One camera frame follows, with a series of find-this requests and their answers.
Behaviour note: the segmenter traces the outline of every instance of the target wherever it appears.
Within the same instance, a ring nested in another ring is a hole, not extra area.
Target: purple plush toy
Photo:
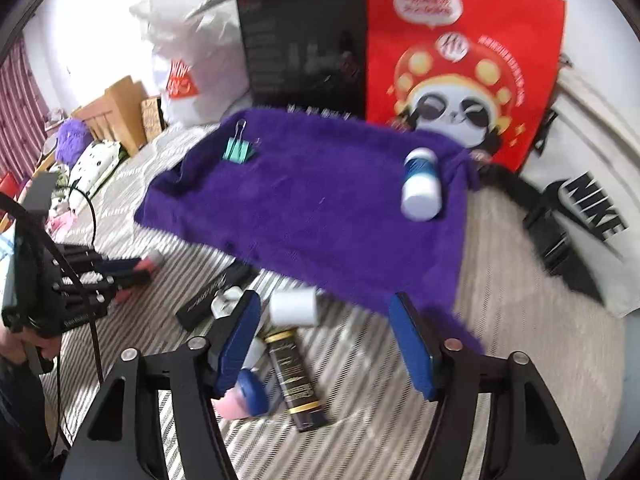
[[[93,140],[89,127],[82,121],[66,120],[58,130],[56,160],[68,165],[69,168],[74,167],[82,152]]]

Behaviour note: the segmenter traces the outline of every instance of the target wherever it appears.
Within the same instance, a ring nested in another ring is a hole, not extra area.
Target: red sticker
[[[368,0],[367,119],[517,170],[548,105],[564,0]]]
[[[172,60],[169,81],[166,82],[166,91],[171,99],[194,97],[200,94],[189,74],[190,69],[191,67],[182,60]]]

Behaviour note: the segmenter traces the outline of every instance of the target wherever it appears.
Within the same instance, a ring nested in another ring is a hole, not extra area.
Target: human hand
[[[60,353],[62,338],[60,336],[44,339],[30,328],[23,328],[22,332],[12,333],[0,322],[0,355],[14,364],[22,364],[27,360],[24,344],[31,344],[41,349],[45,359],[53,359]]]

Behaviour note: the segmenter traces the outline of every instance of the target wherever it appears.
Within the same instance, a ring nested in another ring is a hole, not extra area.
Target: white plastic bag
[[[248,89],[236,1],[187,19],[204,1],[143,0],[129,9],[154,45],[154,82],[170,124],[215,123]]]
[[[574,69],[562,68],[558,117],[521,177],[553,206],[607,309],[640,308],[640,138]]]

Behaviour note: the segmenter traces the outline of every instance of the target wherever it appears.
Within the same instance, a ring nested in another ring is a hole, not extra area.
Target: white paper cup
[[[318,302],[314,288],[277,290],[269,301],[275,326],[318,326]]]

